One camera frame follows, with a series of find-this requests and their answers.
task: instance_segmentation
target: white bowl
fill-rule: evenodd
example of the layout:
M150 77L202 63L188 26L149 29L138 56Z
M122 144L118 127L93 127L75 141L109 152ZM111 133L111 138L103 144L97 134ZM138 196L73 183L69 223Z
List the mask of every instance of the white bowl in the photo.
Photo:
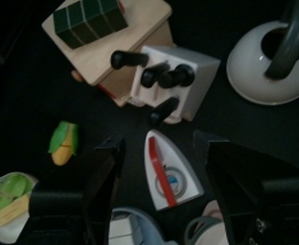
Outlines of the white bowl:
M30 180L33 186L38 182L37 179L31 175L22 173L22 172L7 173L2 177L0 177L0 182L2 182L7 178L9 175L15 174L15 173L25 176L27 180ZM0 242L0 243L11 244L15 242L27 218L29 218L29 213L26 212L17 219L14 219L10 223L0 227Z

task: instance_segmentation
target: wooden shape sorter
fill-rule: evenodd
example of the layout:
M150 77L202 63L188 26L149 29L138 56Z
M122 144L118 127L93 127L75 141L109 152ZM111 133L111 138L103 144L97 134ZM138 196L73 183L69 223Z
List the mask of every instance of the wooden shape sorter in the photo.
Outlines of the wooden shape sorter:
M74 2L77 0L66 0L57 10ZM134 67L111 72L110 54L115 50L138 52L144 45L173 46L173 42L166 24L170 15L169 5L162 0L120 2L128 27L75 49L71 49L54 33L53 14L45 20L42 28L86 83L98 85L115 104L122 106L130 97Z

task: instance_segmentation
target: black knob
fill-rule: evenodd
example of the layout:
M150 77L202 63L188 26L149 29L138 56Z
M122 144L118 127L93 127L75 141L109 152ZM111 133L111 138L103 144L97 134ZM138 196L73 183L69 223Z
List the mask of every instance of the black knob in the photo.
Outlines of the black knob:
M146 67L141 73L140 84L145 88L150 88L157 81L158 75L168 71L169 66L166 63L158 63L150 67Z
M160 103L149 113L148 122L152 126L157 126L162 120L169 116L172 111L177 108L178 99L174 97L168 98Z
M162 88L172 88L177 85L186 87L194 81L194 71L189 65L177 65L174 70L161 73L157 83Z
M122 66L145 66L148 55L142 53L114 51L110 56L110 66L118 70Z

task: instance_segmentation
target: dark table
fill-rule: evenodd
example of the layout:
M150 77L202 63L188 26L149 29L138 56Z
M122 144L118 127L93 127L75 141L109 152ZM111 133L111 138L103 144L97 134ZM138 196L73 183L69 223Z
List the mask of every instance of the dark table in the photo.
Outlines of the dark table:
M53 170L47 143L62 120L78 124L78 154L110 135L121 134L128 153L113 205L148 212L165 240L181 244L186 224L213 198L193 148L196 129L299 167L299 99L279 106L253 104L235 93L224 71L236 41L253 26L280 17L284 1L166 1L172 7L168 22L176 45L218 58L221 65L193 121L162 123L156 128L178 146L205 189L201 197L160 212L153 207L142 162L145 134L152 129L146 122L150 108L129 104L117 107L97 87L73 80L73 66L41 28L58 2L42 1L37 7L0 70L0 176L23 171L41 180Z

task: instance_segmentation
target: green cube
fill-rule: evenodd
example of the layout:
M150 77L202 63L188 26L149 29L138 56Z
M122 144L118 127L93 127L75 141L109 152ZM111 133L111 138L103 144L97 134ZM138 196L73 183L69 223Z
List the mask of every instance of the green cube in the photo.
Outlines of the green cube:
M69 27L66 8L57 10L53 13L53 26L54 26L54 33L71 49L82 45L82 43L74 37Z
M105 19L109 22L109 26L113 31L120 31L128 27L124 14L120 10L120 4L117 0L99 0L102 5L102 12Z
M99 0L81 0L81 6L86 22L98 37L103 37L113 33L113 29L103 20Z
M86 44L97 40L97 34L91 32L91 29L89 29L85 23L79 2L74 2L67 6L67 12L67 17L70 18L70 30L79 41Z

